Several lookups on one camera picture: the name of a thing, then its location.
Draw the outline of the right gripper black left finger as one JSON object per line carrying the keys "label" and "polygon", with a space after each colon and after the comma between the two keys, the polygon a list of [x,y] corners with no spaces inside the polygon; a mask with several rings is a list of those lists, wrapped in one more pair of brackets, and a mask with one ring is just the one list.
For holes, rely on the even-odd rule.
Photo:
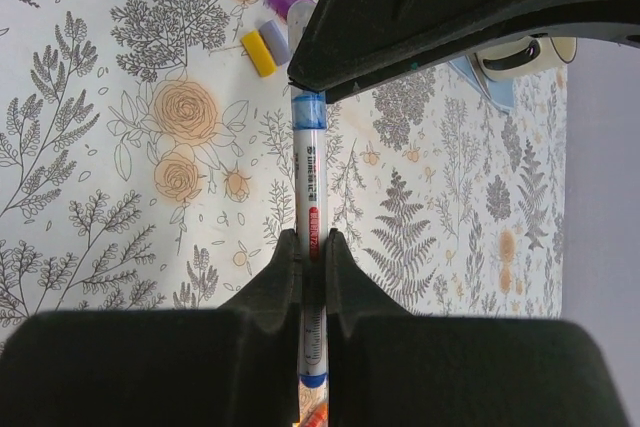
{"label": "right gripper black left finger", "polygon": [[215,309],[34,316],[1,356],[5,426],[289,426],[299,416],[300,249]]}

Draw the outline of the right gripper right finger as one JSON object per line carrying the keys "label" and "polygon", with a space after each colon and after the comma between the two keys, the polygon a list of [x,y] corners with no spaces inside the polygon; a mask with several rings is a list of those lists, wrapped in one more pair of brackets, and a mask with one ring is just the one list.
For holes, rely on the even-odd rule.
{"label": "right gripper right finger", "polygon": [[562,320],[415,316],[326,243],[333,426],[625,426],[600,348]]}

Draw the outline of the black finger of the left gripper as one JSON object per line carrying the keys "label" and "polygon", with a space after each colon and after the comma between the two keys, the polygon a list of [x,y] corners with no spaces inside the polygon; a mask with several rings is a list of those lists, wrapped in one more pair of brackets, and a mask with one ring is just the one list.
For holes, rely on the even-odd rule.
{"label": "black finger of the left gripper", "polygon": [[290,83],[337,102],[527,35],[639,43],[639,0],[319,0]]}

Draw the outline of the lilac pen cap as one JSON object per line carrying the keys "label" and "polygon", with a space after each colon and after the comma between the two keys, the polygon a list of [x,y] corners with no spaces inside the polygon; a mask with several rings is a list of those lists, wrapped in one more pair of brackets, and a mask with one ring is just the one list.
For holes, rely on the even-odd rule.
{"label": "lilac pen cap", "polygon": [[259,29],[274,62],[277,66],[285,65],[291,58],[288,43],[274,20],[263,23]]}

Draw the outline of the light blue pen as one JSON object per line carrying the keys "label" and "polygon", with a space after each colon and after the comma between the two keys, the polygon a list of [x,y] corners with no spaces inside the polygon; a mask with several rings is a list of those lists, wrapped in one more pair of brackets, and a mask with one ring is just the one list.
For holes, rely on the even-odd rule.
{"label": "light blue pen", "polygon": [[327,108],[319,93],[291,94],[295,170],[296,233],[302,268],[299,377],[310,389],[327,378],[324,249],[327,219]]}

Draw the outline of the yellow pen cap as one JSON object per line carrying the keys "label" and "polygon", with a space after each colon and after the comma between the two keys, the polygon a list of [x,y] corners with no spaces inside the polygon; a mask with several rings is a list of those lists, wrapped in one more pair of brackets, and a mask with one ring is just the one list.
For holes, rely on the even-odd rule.
{"label": "yellow pen cap", "polygon": [[241,43],[260,77],[269,77],[276,72],[276,63],[257,30],[245,34]]}

